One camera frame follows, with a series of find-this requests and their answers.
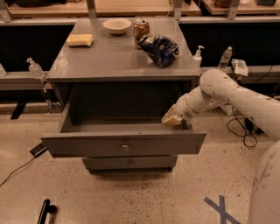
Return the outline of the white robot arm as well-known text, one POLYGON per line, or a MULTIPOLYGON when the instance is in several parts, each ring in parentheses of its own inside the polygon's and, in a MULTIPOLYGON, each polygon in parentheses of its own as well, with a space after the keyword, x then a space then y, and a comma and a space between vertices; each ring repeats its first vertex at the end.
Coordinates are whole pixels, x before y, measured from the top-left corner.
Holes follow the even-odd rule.
POLYGON ((264 152, 255 173, 248 224, 280 224, 280 101, 240 86, 219 69, 209 69, 200 76, 194 90, 171 106, 162 124, 175 126, 226 103, 275 140, 264 152))

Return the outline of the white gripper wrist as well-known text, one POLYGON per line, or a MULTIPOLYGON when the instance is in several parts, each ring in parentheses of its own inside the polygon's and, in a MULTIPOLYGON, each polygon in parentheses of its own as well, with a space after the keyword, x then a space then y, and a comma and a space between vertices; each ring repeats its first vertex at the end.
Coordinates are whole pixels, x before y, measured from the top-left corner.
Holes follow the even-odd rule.
POLYGON ((161 123, 165 126, 180 125, 183 119, 187 120, 200 113, 204 106, 202 92, 193 90, 178 98, 177 102, 164 114, 161 123))

